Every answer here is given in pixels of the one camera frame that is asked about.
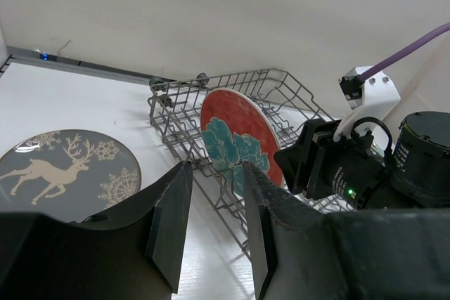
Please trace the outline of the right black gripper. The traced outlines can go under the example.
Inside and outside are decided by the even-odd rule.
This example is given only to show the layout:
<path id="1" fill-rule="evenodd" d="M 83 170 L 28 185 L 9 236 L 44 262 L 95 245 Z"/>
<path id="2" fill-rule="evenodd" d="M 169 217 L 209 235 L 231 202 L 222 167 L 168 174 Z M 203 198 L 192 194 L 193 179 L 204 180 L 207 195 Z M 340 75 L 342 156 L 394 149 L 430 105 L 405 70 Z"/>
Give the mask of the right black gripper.
<path id="1" fill-rule="evenodd" d="M 363 118 L 351 126 L 349 136 L 334 132 L 340 120 L 310 119 L 304 123 L 297 141 L 275 153 L 288 190 L 307 199 L 320 200 L 338 195 L 353 209 L 387 207 L 387 155 L 372 149 L 374 136 L 368 128 L 374 123 L 386 130 L 376 118 Z"/>

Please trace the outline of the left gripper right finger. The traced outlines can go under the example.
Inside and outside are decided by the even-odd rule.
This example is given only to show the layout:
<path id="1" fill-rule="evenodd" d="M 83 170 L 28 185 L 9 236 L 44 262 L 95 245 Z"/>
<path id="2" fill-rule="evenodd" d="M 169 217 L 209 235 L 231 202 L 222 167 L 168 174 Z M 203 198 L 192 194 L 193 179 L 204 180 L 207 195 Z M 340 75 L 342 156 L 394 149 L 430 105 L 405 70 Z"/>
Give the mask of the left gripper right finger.
<path id="1" fill-rule="evenodd" d="M 336 299 L 338 263 L 324 214 L 243 165 L 245 215 L 257 299 Z"/>

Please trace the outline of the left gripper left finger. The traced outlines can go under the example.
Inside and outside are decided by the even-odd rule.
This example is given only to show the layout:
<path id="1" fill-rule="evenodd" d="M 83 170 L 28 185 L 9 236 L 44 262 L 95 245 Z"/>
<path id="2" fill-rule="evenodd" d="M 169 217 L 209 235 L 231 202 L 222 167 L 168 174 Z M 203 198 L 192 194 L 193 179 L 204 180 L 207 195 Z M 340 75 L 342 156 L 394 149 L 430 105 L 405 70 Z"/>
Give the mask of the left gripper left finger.
<path id="1" fill-rule="evenodd" d="M 190 162 L 78 224 L 80 294 L 178 292 L 193 187 Z"/>

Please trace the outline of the red plate with teal flower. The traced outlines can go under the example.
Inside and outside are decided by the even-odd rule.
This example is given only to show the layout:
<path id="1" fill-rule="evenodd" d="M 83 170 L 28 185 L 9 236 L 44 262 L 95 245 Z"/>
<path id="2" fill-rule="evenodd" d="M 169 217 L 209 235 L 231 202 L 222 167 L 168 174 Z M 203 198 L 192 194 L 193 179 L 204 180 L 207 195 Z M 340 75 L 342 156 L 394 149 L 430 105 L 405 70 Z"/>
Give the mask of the red plate with teal flower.
<path id="1" fill-rule="evenodd" d="M 233 193 L 243 196 L 243 162 L 256 164 L 276 185 L 283 174 L 274 159 L 278 137 L 258 105 L 232 89 L 214 89 L 200 110 L 202 141 L 215 171 Z"/>

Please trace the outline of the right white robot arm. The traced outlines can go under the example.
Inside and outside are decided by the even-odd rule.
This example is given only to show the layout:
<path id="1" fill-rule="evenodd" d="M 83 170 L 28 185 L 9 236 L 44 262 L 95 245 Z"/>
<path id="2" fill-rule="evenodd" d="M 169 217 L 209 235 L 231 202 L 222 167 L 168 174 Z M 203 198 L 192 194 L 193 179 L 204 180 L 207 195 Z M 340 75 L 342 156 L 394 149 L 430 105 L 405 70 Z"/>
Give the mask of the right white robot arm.
<path id="1" fill-rule="evenodd" d="M 333 140 L 340 121 L 307 121 L 296 143 L 275 153 L 288 190 L 313 200 L 339 195 L 353 209 L 449 206 L 449 113 L 414 112 L 396 142 L 375 117 Z"/>

